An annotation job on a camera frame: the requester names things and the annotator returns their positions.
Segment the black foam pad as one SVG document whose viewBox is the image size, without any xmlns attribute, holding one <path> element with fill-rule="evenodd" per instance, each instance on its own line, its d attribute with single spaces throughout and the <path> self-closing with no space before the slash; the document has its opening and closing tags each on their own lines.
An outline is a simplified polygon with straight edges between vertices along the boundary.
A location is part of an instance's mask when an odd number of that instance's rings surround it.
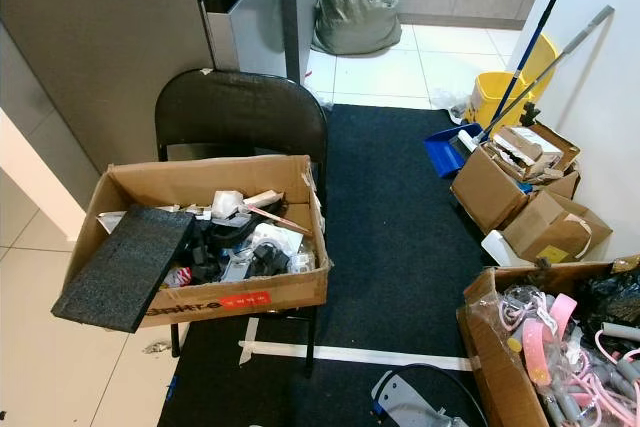
<svg viewBox="0 0 640 427">
<path fill-rule="evenodd" d="M 195 226 L 189 212 L 132 206 L 52 304 L 52 316 L 133 334 Z"/>
</svg>

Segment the white tape strip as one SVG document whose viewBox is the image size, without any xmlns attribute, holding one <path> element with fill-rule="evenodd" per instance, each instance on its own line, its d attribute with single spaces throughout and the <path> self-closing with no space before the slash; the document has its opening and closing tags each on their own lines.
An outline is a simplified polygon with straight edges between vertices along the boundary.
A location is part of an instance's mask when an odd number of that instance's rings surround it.
<svg viewBox="0 0 640 427">
<path fill-rule="evenodd" d="M 238 341 L 242 348 L 242 362 L 252 357 L 252 354 L 273 355 L 273 357 L 308 358 L 308 346 L 287 343 L 266 343 L 266 341 L 242 340 Z M 379 351 L 357 348 L 343 348 L 343 346 L 315 346 L 311 349 L 314 360 L 340 360 L 340 362 L 355 362 L 365 364 L 379 364 L 379 366 L 408 366 L 408 364 L 428 364 L 452 371 L 472 371 L 471 360 L 460 357 L 434 357 L 434 355 L 398 353 L 398 351 Z"/>
</svg>

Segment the brown cardboard box red label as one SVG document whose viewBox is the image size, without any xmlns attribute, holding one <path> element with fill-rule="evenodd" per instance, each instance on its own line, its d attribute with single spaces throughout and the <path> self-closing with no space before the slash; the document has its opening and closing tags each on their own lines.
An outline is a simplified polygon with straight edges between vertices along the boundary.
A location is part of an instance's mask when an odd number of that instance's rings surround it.
<svg viewBox="0 0 640 427">
<path fill-rule="evenodd" d="M 323 213 L 312 207 L 316 197 L 310 165 L 305 154 L 268 154 L 111 166 L 96 185 L 61 291 L 132 206 L 184 212 L 188 206 L 209 206 L 216 191 L 276 191 L 285 202 L 283 218 L 310 232 L 314 268 L 234 282 L 169 289 L 160 285 L 140 328 L 324 304 L 332 262 L 323 238 Z"/>
</svg>

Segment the grey-green rubbish bag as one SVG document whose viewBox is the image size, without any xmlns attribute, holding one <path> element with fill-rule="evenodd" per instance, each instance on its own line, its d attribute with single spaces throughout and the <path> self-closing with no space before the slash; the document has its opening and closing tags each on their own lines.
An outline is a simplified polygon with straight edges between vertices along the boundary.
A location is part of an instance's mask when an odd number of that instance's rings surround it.
<svg viewBox="0 0 640 427">
<path fill-rule="evenodd" d="M 311 47 L 328 55 L 370 55 L 401 42 L 399 0 L 317 0 Z"/>
</svg>

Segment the open cardboard box with packaging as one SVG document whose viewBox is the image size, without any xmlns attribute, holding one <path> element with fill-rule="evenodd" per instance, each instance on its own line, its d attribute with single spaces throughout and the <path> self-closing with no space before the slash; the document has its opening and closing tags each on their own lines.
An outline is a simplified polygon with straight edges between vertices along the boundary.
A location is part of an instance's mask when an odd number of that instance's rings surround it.
<svg viewBox="0 0 640 427">
<path fill-rule="evenodd" d="M 581 149 L 541 122 L 535 122 L 531 131 L 562 152 L 558 162 L 547 166 L 548 172 L 559 172 L 561 176 L 525 179 L 525 168 L 513 163 L 516 154 L 503 148 L 500 135 L 495 134 L 476 148 L 454 177 L 454 197 L 483 234 L 506 229 L 539 191 L 553 191 L 570 199 L 575 194 L 580 181 L 577 157 Z"/>
</svg>

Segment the large cardboard box pink parts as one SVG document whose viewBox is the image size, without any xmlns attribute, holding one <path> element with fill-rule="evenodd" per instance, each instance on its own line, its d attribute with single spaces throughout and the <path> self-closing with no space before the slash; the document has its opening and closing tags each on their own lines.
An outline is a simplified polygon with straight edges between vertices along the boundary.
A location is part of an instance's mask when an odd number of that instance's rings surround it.
<svg viewBox="0 0 640 427">
<path fill-rule="evenodd" d="M 640 427 L 640 328 L 591 331 L 579 289 L 600 275 L 635 270 L 622 261 L 486 268 L 457 316 L 485 412 L 495 427 Z M 564 335 L 563 377 L 549 390 L 526 371 L 520 309 L 535 291 L 577 302 Z"/>
</svg>

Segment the black plastic rubbish bag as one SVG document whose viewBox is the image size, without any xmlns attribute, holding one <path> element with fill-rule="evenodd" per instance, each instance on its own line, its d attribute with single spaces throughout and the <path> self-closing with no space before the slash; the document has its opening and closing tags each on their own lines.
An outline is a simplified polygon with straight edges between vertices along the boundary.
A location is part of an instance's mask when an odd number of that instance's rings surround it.
<svg viewBox="0 0 640 427">
<path fill-rule="evenodd" d="M 581 285 L 586 326 L 598 331 L 604 323 L 640 328 L 640 267 L 600 275 Z"/>
</svg>

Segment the yellow mop bucket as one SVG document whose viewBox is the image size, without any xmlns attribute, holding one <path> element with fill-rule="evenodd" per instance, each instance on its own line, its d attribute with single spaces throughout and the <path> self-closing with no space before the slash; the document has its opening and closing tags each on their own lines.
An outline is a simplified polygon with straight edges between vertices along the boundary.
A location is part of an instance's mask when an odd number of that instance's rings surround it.
<svg viewBox="0 0 640 427">
<path fill-rule="evenodd" d="M 557 55 L 558 51 L 552 40 L 547 37 L 547 34 L 540 34 L 529 60 L 525 63 L 524 70 L 518 76 L 515 88 L 509 93 L 508 102 L 516 99 L 527 85 L 538 78 Z M 547 89 L 553 74 L 554 71 L 550 71 L 543 84 L 539 84 L 538 87 L 525 95 L 524 99 L 517 104 L 515 110 L 509 111 L 499 121 L 499 126 L 516 124 L 518 117 L 524 111 L 525 104 L 539 101 L 541 93 Z M 498 111 L 499 101 L 503 98 L 511 78 L 512 72 L 481 72 L 475 80 L 474 90 L 472 90 L 466 108 L 463 110 L 463 121 L 466 124 L 480 124 L 481 127 L 488 127 L 492 122 L 494 112 Z"/>
</svg>

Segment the grey refrigerator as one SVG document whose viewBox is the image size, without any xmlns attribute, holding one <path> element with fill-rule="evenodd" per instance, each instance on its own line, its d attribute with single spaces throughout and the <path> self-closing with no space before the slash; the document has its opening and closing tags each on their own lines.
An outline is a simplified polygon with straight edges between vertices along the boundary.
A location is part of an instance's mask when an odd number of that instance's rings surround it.
<svg viewBox="0 0 640 427">
<path fill-rule="evenodd" d="M 301 83 L 297 0 L 200 0 L 216 70 Z"/>
</svg>

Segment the pink plastic part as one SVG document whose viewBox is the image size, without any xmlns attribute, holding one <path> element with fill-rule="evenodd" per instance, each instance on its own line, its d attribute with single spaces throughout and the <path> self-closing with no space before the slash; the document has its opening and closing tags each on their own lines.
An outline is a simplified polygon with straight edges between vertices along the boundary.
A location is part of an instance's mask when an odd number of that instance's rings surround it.
<svg viewBox="0 0 640 427">
<path fill-rule="evenodd" d="M 518 332 L 521 335 L 527 375 L 540 389 L 550 387 L 563 377 L 564 335 L 570 326 L 577 302 L 571 296 L 535 291 L 520 309 Z"/>
</svg>

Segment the small closed cardboard box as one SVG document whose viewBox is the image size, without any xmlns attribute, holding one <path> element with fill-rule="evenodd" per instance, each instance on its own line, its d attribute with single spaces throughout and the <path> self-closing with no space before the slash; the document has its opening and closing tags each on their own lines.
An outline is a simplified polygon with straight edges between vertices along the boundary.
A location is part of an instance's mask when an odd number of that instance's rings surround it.
<svg viewBox="0 0 640 427">
<path fill-rule="evenodd" d="M 582 261 L 613 230 L 588 207 L 539 191 L 502 231 L 518 258 L 550 263 Z"/>
</svg>

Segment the black folding chair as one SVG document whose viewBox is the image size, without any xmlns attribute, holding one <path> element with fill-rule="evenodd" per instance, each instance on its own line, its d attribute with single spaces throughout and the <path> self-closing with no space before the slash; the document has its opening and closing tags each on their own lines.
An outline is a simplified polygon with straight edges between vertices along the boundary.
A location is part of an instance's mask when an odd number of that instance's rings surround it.
<svg viewBox="0 0 640 427">
<path fill-rule="evenodd" d="M 314 94 L 297 81 L 251 72 L 191 70 L 174 76 L 157 98 L 155 107 L 157 159 L 307 156 L 311 159 L 312 207 L 323 212 L 325 198 L 326 115 Z M 170 154 L 174 145 L 187 145 L 189 154 Z M 197 221 L 184 240 L 174 266 L 191 267 L 197 281 L 211 281 L 214 247 L 230 247 L 230 240 L 247 238 L 247 227 L 237 231 Z M 268 311 L 271 319 L 307 323 L 306 377 L 314 372 L 319 307 Z"/>
</svg>

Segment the dark blue carpet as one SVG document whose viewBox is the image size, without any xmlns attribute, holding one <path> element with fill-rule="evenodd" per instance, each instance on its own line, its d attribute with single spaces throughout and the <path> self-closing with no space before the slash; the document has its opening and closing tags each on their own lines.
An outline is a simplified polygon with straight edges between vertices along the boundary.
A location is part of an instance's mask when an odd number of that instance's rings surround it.
<svg viewBox="0 0 640 427">
<path fill-rule="evenodd" d="M 335 104 L 328 115 L 320 348 L 465 357 L 454 317 L 483 270 L 479 234 L 426 156 L 440 110 Z M 244 317 L 193 326 L 168 399 L 146 427 L 389 427 L 372 415 L 384 366 L 253 354 Z"/>
</svg>

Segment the blue dustpan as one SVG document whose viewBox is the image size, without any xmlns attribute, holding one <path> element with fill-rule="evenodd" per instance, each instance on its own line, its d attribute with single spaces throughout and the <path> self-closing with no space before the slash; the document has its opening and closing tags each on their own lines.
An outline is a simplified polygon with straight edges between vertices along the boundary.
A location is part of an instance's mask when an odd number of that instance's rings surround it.
<svg viewBox="0 0 640 427">
<path fill-rule="evenodd" d="M 436 176 L 456 175 L 465 166 L 471 153 L 476 151 L 477 139 L 481 133 L 481 126 L 476 122 L 470 122 L 428 136 L 424 145 Z"/>
</svg>

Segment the white plastic tray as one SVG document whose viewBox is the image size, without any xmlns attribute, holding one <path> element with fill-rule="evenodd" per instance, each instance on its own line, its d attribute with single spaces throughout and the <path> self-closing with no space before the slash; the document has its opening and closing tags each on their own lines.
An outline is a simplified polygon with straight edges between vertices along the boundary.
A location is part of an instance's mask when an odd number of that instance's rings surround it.
<svg viewBox="0 0 640 427">
<path fill-rule="evenodd" d="M 490 258 L 494 259 L 498 268 L 527 268 L 532 263 L 517 257 L 515 250 L 509 247 L 508 241 L 502 235 L 502 231 L 493 230 L 481 240 L 481 248 Z"/>
</svg>

